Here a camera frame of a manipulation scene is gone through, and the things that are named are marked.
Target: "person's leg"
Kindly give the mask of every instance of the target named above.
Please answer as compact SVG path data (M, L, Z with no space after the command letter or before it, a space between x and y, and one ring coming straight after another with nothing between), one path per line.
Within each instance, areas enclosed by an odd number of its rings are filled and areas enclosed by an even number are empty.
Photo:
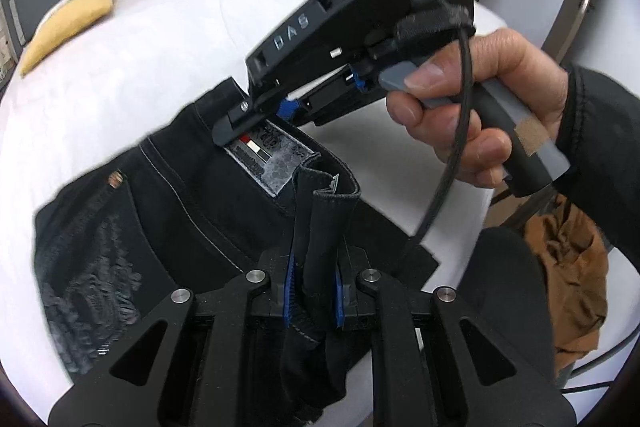
M458 291L532 367L555 380L544 273L519 235L482 230Z

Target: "mattress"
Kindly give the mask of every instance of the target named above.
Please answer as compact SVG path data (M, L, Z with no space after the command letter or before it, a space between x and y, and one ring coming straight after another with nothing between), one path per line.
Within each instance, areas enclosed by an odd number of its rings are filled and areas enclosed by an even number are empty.
M0 103L0 359L43 420L70 380L33 277L34 214L63 185L164 126L224 78L246 88L245 56L304 1L116 0L111 16L12 79ZM478 10L481 32L504 25ZM365 200L414 231L442 165L391 121L383 101L305 131L350 165ZM457 284L490 197L453 187L424 243L440 261L427 289ZM358 425L369 414L370 360L351 372L348 389L320 425Z

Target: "brown garment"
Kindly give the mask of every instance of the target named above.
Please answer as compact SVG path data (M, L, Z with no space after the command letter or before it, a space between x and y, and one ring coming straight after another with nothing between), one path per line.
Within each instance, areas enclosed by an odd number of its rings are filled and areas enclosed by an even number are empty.
M598 347L609 259L594 222L564 196L556 203L553 214L527 221L525 240L545 269L559 372Z

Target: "copper button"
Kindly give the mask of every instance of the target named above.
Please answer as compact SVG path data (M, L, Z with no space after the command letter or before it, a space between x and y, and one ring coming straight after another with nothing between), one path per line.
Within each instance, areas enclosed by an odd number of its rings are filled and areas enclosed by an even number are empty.
M113 188L120 187L122 185L123 180L124 178L122 177L122 174L120 174L118 171L115 171L109 174L109 184Z

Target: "pillow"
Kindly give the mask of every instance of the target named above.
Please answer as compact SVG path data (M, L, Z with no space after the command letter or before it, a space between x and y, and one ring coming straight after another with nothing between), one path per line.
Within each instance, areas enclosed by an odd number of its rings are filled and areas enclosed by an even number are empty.
M40 26L20 60L22 76L74 35L113 10L113 0L67 0Z

